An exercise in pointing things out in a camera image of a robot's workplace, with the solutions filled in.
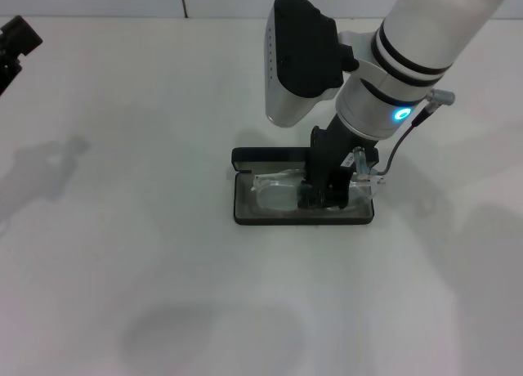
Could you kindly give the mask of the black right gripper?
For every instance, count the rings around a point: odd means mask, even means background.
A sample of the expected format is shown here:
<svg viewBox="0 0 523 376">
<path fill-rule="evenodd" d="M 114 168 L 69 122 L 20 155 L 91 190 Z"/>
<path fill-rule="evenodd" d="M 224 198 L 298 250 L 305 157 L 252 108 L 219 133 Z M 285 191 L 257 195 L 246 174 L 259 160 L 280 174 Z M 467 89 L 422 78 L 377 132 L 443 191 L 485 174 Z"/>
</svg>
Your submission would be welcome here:
<svg viewBox="0 0 523 376">
<path fill-rule="evenodd" d="M 342 163 L 356 147 L 364 149 L 370 167 L 379 162 L 376 141 L 360 137 L 351 131 L 336 114 L 326 129 L 315 127 L 311 133 L 311 147 L 306 161 L 306 182 L 297 191 L 299 208 L 322 208 L 323 196 L 316 188 L 326 188 L 325 207 L 347 207 L 349 184 L 354 164 Z"/>
</svg>

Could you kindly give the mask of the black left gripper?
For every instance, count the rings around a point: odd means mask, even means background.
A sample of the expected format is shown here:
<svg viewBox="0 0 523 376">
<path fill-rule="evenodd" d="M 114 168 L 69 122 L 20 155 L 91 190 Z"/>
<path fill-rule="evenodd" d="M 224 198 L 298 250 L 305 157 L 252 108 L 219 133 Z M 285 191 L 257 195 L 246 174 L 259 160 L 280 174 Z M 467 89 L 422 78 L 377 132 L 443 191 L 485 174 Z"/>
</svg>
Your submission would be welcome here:
<svg viewBox="0 0 523 376">
<path fill-rule="evenodd" d="M 22 16 L 15 16 L 1 27 L 0 95 L 21 72 L 17 57 L 27 56 L 42 44 L 42 38 Z"/>
</svg>

